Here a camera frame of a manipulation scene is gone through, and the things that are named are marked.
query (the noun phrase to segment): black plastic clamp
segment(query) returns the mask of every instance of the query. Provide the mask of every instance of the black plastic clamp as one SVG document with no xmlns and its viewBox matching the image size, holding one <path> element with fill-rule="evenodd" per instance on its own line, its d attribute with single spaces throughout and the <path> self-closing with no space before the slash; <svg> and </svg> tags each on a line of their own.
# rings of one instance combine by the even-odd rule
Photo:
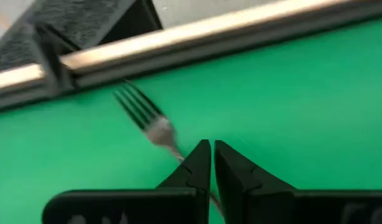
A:
<svg viewBox="0 0 382 224">
<path fill-rule="evenodd" d="M 33 22 L 29 26 L 32 52 L 45 73 L 47 91 L 55 97 L 76 88 L 73 72 L 60 61 L 62 54 L 80 50 L 50 24 Z"/>
</svg>

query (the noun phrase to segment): fork handle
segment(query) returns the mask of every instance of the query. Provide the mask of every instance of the fork handle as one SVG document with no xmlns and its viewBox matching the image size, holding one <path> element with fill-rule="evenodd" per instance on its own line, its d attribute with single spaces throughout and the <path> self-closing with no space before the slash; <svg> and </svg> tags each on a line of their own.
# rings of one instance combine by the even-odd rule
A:
<svg viewBox="0 0 382 224">
<path fill-rule="evenodd" d="M 173 154 L 173 156 L 176 157 L 176 159 L 182 163 L 185 159 L 185 156 L 183 156 L 180 151 L 178 150 L 178 148 L 173 145 L 173 146 L 167 146 L 167 148 L 170 150 L 170 152 Z M 210 197 L 210 201 L 216 206 L 217 210 L 220 212 L 220 214 L 223 216 L 223 210 L 221 209 L 221 204 L 220 204 L 220 201 L 217 197 L 217 195 L 213 192 L 213 191 L 210 191 L 209 193 L 209 197 Z"/>
</svg>

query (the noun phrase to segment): fork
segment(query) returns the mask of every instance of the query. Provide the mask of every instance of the fork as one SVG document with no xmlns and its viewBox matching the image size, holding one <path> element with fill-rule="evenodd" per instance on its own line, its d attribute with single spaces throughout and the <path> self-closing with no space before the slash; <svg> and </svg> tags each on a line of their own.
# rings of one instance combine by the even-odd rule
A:
<svg viewBox="0 0 382 224">
<path fill-rule="evenodd" d="M 180 163 L 183 162 L 185 157 L 178 150 L 175 129 L 167 116 L 139 88 L 128 80 L 125 82 L 127 85 L 114 92 L 116 101 L 150 142 L 166 147 Z M 223 215 L 218 197 L 213 192 L 210 192 L 210 200 Z"/>
</svg>

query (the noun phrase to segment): fork tines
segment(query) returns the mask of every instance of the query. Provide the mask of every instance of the fork tines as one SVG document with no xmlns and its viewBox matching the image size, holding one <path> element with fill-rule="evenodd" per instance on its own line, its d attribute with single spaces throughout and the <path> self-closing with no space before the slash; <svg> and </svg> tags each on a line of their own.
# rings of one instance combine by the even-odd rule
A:
<svg viewBox="0 0 382 224">
<path fill-rule="evenodd" d="M 137 126 L 145 130 L 158 116 L 163 115 L 162 111 L 135 85 L 125 81 L 126 84 L 114 92 L 114 97 Z"/>
</svg>

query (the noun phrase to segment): green cutting mat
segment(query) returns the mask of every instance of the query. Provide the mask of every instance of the green cutting mat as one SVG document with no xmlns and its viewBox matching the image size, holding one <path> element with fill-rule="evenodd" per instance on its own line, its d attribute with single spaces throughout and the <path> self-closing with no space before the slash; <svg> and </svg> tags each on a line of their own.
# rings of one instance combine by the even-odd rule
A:
<svg viewBox="0 0 382 224">
<path fill-rule="evenodd" d="M 184 153 L 222 139 L 300 189 L 382 189 L 382 20 L 136 84 L 173 121 Z M 0 114 L 0 223 L 40 223 L 63 190 L 152 188 L 175 169 L 113 90 Z M 211 223 L 223 223 L 212 206 Z"/>
</svg>

